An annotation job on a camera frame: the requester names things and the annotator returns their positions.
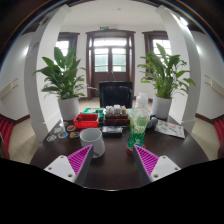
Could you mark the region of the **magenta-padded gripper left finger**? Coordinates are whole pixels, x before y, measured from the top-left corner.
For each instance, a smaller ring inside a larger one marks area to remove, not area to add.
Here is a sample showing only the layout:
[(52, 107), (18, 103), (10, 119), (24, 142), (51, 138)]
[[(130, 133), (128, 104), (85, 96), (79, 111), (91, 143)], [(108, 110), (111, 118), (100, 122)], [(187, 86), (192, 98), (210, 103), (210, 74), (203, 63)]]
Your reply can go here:
[(82, 186), (85, 182), (93, 154), (93, 146), (88, 145), (69, 156), (58, 156), (45, 168), (45, 171)]

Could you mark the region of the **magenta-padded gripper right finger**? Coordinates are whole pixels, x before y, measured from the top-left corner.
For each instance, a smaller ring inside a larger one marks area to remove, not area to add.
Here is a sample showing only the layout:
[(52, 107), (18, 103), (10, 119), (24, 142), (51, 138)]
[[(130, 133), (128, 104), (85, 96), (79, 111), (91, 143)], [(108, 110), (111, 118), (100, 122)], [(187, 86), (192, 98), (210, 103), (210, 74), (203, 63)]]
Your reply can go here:
[(133, 156), (143, 184), (149, 184), (180, 170), (167, 156), (157, 156), (138, 145), (134, 146)]

